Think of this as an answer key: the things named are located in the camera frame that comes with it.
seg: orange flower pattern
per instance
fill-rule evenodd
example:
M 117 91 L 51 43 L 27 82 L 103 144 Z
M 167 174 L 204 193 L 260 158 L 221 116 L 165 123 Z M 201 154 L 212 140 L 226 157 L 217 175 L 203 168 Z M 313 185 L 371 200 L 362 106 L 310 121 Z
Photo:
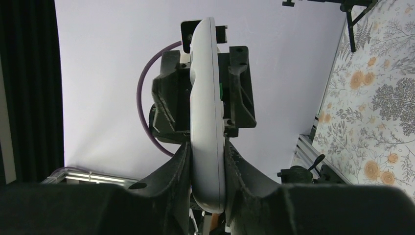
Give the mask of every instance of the orange flower pattern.
M 388 60 L 388 59 L 386 59 L 386 60 L 385 60 L 385 62 L 383 63 L 383 68 L 384 68 L 384 69 L 389 68 L 389 64 L 391 64 L 391 61 L 390 61 L 390 60 Z
M 385 185 L 393 185 L 395 183 L 395 176 L 392 172 L 386 171 L 380 176 L 382 183 Z
M 372 57 L 369 62 L 368 62 L 368 66 L 373 66 L 376 63 L 376 57 Z
M 357 71 L 353 74 L 353 76 L 351 77 L 351 81 L 350 81 L 350 88 L 352 88 L 353 90 L 356 90 L 360 87 L 360 84 L 362 83 L 363 80 L 363 72 L 361 71 Z
M 365 175 L 369 180 L 376 180 L 379 176 L 379 166 L 374 161 L 368 161 L 365 165 Z
M 319 118 L 319 121 L 320 121 L 320 122 L 323 122 L 323 121 L 324 121 L 324 118 L 325 118 L 325 112 L 322 110 L 322 111 L 320 112 L 320 118 Z
M 368 86 L 368 85 L 372 84 L 374 80 L 375 80 L 375 74 L 372 73 L 372 72 L 369 72 L 363 78 L 363 84 L 365 86 Z
M 373 27 L 372 27 L 373 31 L 376 31 L 378 29 L 378 27 L 379 27 L 379 23 L 378 22 L 374 22 L 373 23 Z
M 376 121 L 376 117 L 373 117 L 372 116 L 372 117 L 369 118 L 369 122 L 368 123 L 374 124 L 375 121 Z
M 363 112 L 364 110 L 366 110 L 366 104 L 362 104 L 359 106 L 359 111 Z
M 396 163 L 398 161 L 398 155 L 396 153 L 391 153 L 388 156 L 388 162 L 389 163 Z
M 331 120 L 331 115 L 330 114 L 326 114 L 325 117 L 324 117 L 324 122 L 325 123 L 329 123 L 330 120 Z
M 386 129 L 386 126 L 383 124 L 383 123 L 380 123 L 378 126 L 377 126 L 377 129 L 378 130 L 385 130 Z
M 407 8 L 405 9 L 405 14 L 409 14 L 411 11 L 413 11 L 413 9 L 414 9 L 414 5 L 412 4 L 407 4 Z

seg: black 3d-printed bracket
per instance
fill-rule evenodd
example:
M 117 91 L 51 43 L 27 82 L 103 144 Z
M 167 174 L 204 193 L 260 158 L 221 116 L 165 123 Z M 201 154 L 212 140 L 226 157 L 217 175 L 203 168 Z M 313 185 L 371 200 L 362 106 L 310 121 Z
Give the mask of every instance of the black 3d-printed bracket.
M 239 128 L 256 127 L 254 99 L 247 47 L 229 47 L 218 54 L 219 80 L 224 103 L 225 135 L 238 137 Z M 161 142 L 190 141 L 189 64 L 180 64 L 180 52 L 167 51 L 161 57 L 160 75 L 153 80 L 154 105 L 149 128 Z
M 317 2 L 334 2 L 340 3 L 340 10 L 346 12 L 347 18 L 347 28 L 349 32 L 350 38 L 350 50 L 351 52 L 356 51 L 356 43 L 354 41 L 354 32 L 353 26 L 361 19 L 363 16 L 368 13 L 377 3 L 378 0 L 309 0 L 309 1 L 317 1 Z M 294 3 L 292 0 L 286 0 L 282 2 L 283 6 L 290 6 L 293 7 Z M 351 11 L 354 6 L 365 6 L 366 9 L 363 10 L 354 20 L 351 17 Z

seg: black curtain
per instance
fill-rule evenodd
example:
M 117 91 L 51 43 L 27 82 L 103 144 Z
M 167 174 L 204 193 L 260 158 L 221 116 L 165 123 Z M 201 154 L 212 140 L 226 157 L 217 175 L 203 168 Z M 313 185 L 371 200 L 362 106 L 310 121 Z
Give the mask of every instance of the black curtain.
M 0 58 L 17 182 L 64 165 L 62 79 L 53 0 L 0 2 Z

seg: black metal stand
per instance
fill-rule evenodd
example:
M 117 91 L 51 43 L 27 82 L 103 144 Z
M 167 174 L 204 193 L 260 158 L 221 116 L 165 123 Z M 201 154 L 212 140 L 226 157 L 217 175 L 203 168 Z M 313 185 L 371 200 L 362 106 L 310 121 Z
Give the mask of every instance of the black metal stand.
M 350 49 L 351 52 L 356 51 L 356 44 L 354 41 L 354 32 L 353 26 L 361 19 L 363 16 L 368 13 L 377 3 L 378 0 L 308 0 L 308 1 L 317 1 L 317 2 L 333 2 L 340 3 L 340 10 L 346 12 L 347 18 L 347 28 L 349 31 L 350 38 Z M 292 0 L 286 0 L 282 2 L 283 6 L 293 7 L 294 3 Z M 354 20 L 351 17 L 351 10 L 354 6 L 365 6 L 366 9 L 363 10 Z

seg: purple cable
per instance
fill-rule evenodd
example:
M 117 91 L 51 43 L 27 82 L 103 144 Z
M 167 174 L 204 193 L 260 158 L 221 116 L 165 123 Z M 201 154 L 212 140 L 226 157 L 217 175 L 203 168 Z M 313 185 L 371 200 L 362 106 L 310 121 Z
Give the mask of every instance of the purple cable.
M 166 48 L 162 49 L 161 51 L 159 51 L 157 54 L 155 54 L 153 56 L 153 58 L 150 59 L 150 61 L 145 65 L 143 71 L 141 72 L 140 75 L 140 79 L 138 80 L 138 85 L 137 85 L 137 109 L 138 109 L 138 116 L 140 117 L 140 122 L 141 125 L 144 128 L 145 133 L 147 134 L 148 138 L 150 138 L 151 142 L 153 142 L 153 144 L 164 154 L 173 157 L 173 153 L 169 152 L 167 149 L 165 149 L 157 140 L 156 138 L 151 134 L 150 128 L 148 127 L 146 121 L 145 121 L 145 117 L 144 117 L 144 112 L 143 112 L 143 108 L 142 108 L 142 87 L 144 84 L 144 79 L 146 74 L 148 73 L 148 71 L 150 70 L 151 66 L 154 64 L 154 62 L 159 59 L 161 57 L 161 55 L 163 55 L 163 52 L 168 51 L 168 50 L 172 50 L 178 46 L 180 46 L 182 44 L 181 41 L 178 41 L 176 43 L 173 43 L 169 46 L 167 46 Z

